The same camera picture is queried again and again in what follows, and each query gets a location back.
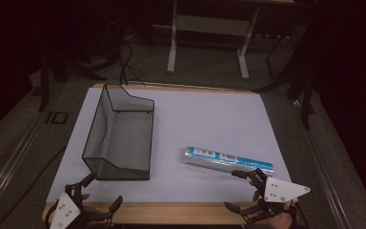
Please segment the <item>wooden table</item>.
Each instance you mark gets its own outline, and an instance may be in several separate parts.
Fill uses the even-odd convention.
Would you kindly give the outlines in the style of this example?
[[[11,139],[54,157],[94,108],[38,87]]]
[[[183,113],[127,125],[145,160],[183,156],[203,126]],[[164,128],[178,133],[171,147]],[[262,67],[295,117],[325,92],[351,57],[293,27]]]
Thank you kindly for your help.
[[[80,181],[91,173],[86,163],[82,159],[82,154],[89,134],[99,94],[103,86],[94,86],[88,89],[83,102],[79,117],[76,120],[70,141],[62,157],[57,174],[54,178],[47,202],[53,204],[60,198],[68,184]],[[164,90],[181,92],[204,92],[204,93],[228,93],[223,91],[186,91],[179,89],[166,89],[141,86],[122,86],[126,91],[136,90]],[[229,211],[225,202],[230,202],[243,210],[255,206],[253,201],[255,188],[248,182],[253,191],[248,201],[223,201],[223,202],[172,202],[172,203],[127,203],[123,200],[120,209],[113,218],[116,223],[127,224],[246,224],[241,214]],[[135,181],[135,180],[97,180],[94,181]],[[92,202],[88,200],[88,205],[104,209],[111,202]]]

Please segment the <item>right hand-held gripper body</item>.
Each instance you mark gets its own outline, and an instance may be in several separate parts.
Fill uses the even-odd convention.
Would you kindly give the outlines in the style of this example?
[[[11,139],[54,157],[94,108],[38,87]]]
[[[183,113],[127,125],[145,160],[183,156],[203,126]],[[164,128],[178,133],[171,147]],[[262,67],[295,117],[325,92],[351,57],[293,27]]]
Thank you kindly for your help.
[[[270,225],[297,225],[294,200],[311,189],[289,181],[266,176],[260,169],[245,172],[244,178],[255,188],[255,206],[242,211],[248,225],[266,220]]]

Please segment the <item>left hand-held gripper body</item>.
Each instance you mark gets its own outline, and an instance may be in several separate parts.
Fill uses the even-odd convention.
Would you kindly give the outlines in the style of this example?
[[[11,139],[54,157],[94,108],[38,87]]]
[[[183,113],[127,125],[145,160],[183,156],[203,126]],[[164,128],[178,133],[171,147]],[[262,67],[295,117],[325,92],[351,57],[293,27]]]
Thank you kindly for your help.
[[[45,216],[46,229],[83,229],[80,224],[82,218],[83,201],[89,196],[81,190],[75,190],[74,184],[67,185],[60,198],[49,209]],[[111,226],[112,213],[108,213],[108,225]]]

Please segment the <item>blue and silver roll package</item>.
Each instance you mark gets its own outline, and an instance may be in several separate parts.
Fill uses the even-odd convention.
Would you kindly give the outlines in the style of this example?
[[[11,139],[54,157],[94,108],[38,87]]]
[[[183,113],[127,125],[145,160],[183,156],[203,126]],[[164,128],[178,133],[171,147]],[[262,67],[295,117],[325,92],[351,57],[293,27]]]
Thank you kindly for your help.
[[[260,169],[268,177],[274,174],[272,163],[196,147],[187,147],[185,149],[183,161],[186,164],[224,173],[230,173],[233,170],[254,171]]]

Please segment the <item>white metal desk frame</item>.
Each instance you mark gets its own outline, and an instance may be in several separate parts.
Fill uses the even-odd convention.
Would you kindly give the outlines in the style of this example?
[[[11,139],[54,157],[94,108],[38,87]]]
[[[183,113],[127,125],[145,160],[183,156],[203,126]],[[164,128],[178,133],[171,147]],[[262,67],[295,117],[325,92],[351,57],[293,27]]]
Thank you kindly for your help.
[[[254,26],[257,17],[260,13],[260,8],[255,8],[251,13],[251,20],[233,20],[233,19],[222,19],[212,18],[203,16],[193,16],[179,14],[177,12],[178,0],[173,0],[173,18],[172,18],[172,39],[171,47],[169,51],[167,72],[174,73],[177,44],[176,36],[178,31],[195,31],[205,32],[214,34],[225,34],[242,36],[244,38],[243,45],[236,51],[237,61],[239,65],[240,74],[243,80],[250,78],[247,62],[246,62],[246,51],[253,35]]]

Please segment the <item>black floor socket plate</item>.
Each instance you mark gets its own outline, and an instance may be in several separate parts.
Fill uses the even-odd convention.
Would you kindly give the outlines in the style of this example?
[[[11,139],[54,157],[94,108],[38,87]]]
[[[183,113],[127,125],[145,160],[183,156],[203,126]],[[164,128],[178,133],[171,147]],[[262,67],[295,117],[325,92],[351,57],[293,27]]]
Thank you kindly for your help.
[[[45,121],[46,124],[65,124],[68,120],[69,114],[63,112],[49,112]]]

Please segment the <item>metal floor rail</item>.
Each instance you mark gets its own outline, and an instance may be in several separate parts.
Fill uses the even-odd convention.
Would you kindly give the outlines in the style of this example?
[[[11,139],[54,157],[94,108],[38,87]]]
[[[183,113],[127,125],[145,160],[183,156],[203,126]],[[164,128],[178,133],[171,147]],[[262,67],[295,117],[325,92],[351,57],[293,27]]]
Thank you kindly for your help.
[[[0,121],[0,195],[45,116],[45,112],[10,112]]]
[[[302,132],[307,138],[310,149],[312,150],[312,158],[315,165],[315,171],[320,182],[320,187],[325,195],[326,201],[331,209],[334,216],[337,229],[351,229],[351,224],[345,215],[342,204],[338,198],[336,189],[331,181],[328,171],[325,167],[325,163],[322,160],[321,152],[315,143],[312,132],[307,130],[304,122],[301,120],[301,105],[298,100],[291,101],[292,109],[295,112],[299,125],[301,126]]]

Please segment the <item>person's left hand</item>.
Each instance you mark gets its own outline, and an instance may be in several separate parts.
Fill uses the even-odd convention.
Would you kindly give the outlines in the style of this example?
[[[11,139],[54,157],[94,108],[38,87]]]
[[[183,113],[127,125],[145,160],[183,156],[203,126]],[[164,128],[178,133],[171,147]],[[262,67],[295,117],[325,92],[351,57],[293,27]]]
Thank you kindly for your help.
[[[108,213],[92,206],[83,206],[80,224],[83,229],[105,229],[108,225]]]

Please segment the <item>white table mat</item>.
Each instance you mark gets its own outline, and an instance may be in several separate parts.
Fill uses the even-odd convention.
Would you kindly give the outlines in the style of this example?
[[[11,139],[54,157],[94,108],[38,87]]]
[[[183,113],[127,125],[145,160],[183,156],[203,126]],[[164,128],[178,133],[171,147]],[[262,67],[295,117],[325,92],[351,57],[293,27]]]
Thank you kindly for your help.
[[[270,162],[274,177],[288,173],[264,103],[256,94],[129,91],[154,102],[150,177],[136,181],[94,181],[92,202],[127,203],[248,201],[252,187],[228,173],[188,165],[189,146]]]

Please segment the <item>black wire mesh basket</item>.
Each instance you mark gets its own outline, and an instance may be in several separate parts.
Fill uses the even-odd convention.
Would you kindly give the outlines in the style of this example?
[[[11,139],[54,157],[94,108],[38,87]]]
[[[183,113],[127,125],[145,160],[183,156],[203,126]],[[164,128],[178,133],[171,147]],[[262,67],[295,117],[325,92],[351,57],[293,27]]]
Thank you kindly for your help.
[[[150,178],[153,119],[153,100],[103,86],[82,154],[97,180]]]

